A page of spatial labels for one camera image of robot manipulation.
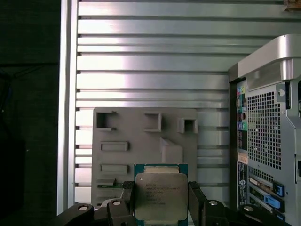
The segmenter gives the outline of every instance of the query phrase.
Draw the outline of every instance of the horizontal metal slat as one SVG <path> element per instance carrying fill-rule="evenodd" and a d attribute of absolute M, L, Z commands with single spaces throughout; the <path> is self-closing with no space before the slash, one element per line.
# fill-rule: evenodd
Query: horizontal metal slat
<path fill-rule="evenodd" d="M 182 20 L 79 20 L 79 34 L 221 35 L 276 37 L 301 31 L 300 23 L 182 21 Z"/>
<path fill-rule="evenodd" d="M 299 18 L 296 14 L 283 13 L 281 5 L 174 2 L 79 2 L 79 16 Z"/>
<path fill-rule="evenodd" d="M 225 156 L 218 157 L 198 157 L 198 165 L 227 165 L 229 164 L 229 158 Z"/>
<path fill-rule="evenodd" d="M 225 101 L 100 101 L 100 100 L 78 100 L 76 107 L 175 107 L 175 108 L 228 108 L 229 103 Z"/>
<path fill-rule="evenodd" d="M 271 38 L 234 38 L 234 37 L 79 37 L 78 45 L 105 46 L 200 46 L 200 47 L 256 47 L 268 43 Z"/>
<path fill-rule="evenodd" d="M 199 183 L 228 183 L 229 169 L 228 168 L 201 168 L 198 169 Z"/>
<path fill-rule="evenodd" d="M 75 155 L 78 157 L 82 156 L 92 156 L 92 149 L 76 149 L 75 150 Z M 228 158 L 229 157 L 229 149 L 199 149 L 198 150 L 198 157 L 223 157 L 223 158 Z M 255 175 L 252 174 L 252 177 L 254 177 L 257 180 L 262 180 Z"/>
<path fill-rule="evenodd" d="M 198 125 L 209 127 L 224 127 L 228 126 L 228 112 L 202 112 L 198 113 Z M 76 112 L 76 126 L 91 126 L 93 125 L 93 111 L 83 110 Z"/>
<path fill-rule="evenodd" d="M 75 164 L 92 164 L 92 157 L 75 157 Z M 229 158 L 225 156 L 218 156 L 218 157 L 198 157 L 197 158 L 197 164 L 201 165 L 226 165 L 229 164 Z"/>
<path fill-rule="evenodd" d="M 78 56 L 77 69 L 86 71 L 226 72 L 242 56 Z"/>
<path fill-rule="evenodd" d="M 229 157 L 229 149 L 199 149 L 198 157 Z"/>
<path fill-rule="evenodd" d="M 82 91 L 76 94 L 77 100 L 205 100 L 221 101 L 228 99 L 225 91 Z"/>
<path fill-rule="evenodd" d="M 81 55 L 89 53 L 199 53 L 199 54 L 243 54 L 248 55 L 256 51 L 258 47 L 240 47 L 240 46 L 96 46 L 80 45 L 77 51 Z"/>
<path fill-rule="evenodd" d="M 198 130 L 198 145 L 229 145 L 228 131 Z"/>
<path fill-rule="evenodd" d="M 77 75 L 78 89 L 228 90 L 228 86 L 229 86 L 228 75 L 225 74 L 218 75 L 213 73 L 191 74 L 191 73 L 152 73 L 152 72 L 150 73 L 147 72 L 141 72 L 141 73 L 102 72 L 101 73 L 99 72 L 99 73 L 80 73 Z"/>
<path fill-rule="evenodd" d="M 199 126 L 229 126 L 229 112 L 199 112 Z"/>
<path fill-rule="evenodd" d="M 92 131 L 77 130 L 75 144 L 92 145 Z M 201 130 L 198 135 L 198 145 L 229 145 L 229 132 Z"/>

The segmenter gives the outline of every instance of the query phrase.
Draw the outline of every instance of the blue latch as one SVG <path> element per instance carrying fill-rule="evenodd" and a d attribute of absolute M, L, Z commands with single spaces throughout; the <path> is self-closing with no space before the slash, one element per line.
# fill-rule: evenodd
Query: blue latch
<path fill-rule="evenodd" d="M 264 203 L 266 203 L 276 209 L 279 209 L 281 207 L 280 202 L 278 200 L 276 200 L 275 198 L 273 198 L 271 195 L 264 196 Z"/>
<path fill-rule="evenodd" d="M 275 194 L 279 195 L 280 197 L 284 197 L 284 185 L 277 182 L 273 181 L 273 190 Z"/>
<path fill-rule="evenodd" d="M 276 185 L 276 188 L 277 188 L 276 194 L 283 197 L 284 196 L 283 187 Z"/>

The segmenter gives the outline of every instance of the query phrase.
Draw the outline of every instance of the label sticker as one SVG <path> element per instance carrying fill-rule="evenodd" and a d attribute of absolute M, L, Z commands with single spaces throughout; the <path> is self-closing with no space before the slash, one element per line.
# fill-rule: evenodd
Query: label sticker
<path fill-rule="evenodd" d="M 246 165 L 237 162 L 237 205 L 245 205 L 246 204 Z"/>
<path fill-rule="evenodd" d="M 255 184 L 256 186 L 258 186 L 258 181 L 257 180 L 254 180 L 253 178 L 250 178 L 250 182 L 252 184 Z"/>
<path fill-rule="evenodd" d="M 245 153 L 237 152 L 237 160 L 244 164 L 248 164 L 248 155 Z"/>

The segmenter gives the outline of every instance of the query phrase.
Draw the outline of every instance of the rectangular slot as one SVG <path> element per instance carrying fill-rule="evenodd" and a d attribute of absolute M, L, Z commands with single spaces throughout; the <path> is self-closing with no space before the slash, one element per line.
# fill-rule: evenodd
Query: rectangular slot
<path fill-rule="evenodd" d="M 101 131 L 113 131 L 116 130 L 110 125 L 110 117 L 116 114 L 116 112 L 97 112 L 96 113 L 96 128 Z"/>
<path fill-rule="evenodd" d="M 178 119 L 178 132 L 192 134 L 198 133 L 198 121 L 196 119 Z"/>
<path fill-rule="evenodd" d="M 100 165 L 100 171 L 103 174 L 125 175 L 127 165 Z"/>
<path fill-rule="evenodd" d="M 257 206 L 259 209 L 263 210 L 264 212 L 271 213 L 268 209 L 266 209 L 265 207 L 263 207 L 259 202 L 257 202 L 251 196 L 249 197 L 249 202 L 250 202 L 250 204 L 252 204 L 254 206 Z"/>
<path fill-rule="evenodd" d="M 301 177 L 301 161 L 298 161 L 298 176 Z"/>
<path fill-rule="evenodd" d="M 115 179 L 99 179 L 97 180 L 97 187 L 99 186 L 114 186 Z"/>
<path fill-rule="evenodd" d="M 100 150 L 108 152 L 126 152 L 128 151 L 128 142 L 102 141 L 100 144 Z"/>
<path fill-rule="evenodd" d="M 162 113 L 146 112 L 145 115 L 145 132 L 162 131 Z"/>

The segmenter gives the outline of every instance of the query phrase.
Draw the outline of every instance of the ventilation holes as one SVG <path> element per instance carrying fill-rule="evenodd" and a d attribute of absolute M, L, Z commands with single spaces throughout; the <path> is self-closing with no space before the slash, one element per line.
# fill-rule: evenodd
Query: ventilation holes
<path fill-rule="evenodd" d="M 274 92 L 249 97 L 247 110 L 249 158 L 281 170 L 280 104 Z"/>
<path fill-rule="evenodd" d="M 269 175 L 267 173 L 264 173 L 264 172 L 262 172 L 262 171 L 260 171 L 258 169 L 255 169 L 253 167 L 249 167 L 249 171 L 251 173 L 253 173 L 255 176 L 258 176 L 258 177 L 260 177 L 260 178 L 262 178 L 264 180 L 267 180 L 269 182 L 273 182 L 273 180 L 274 180 L 273 176 L 271 176 L 271 175 Z"/>

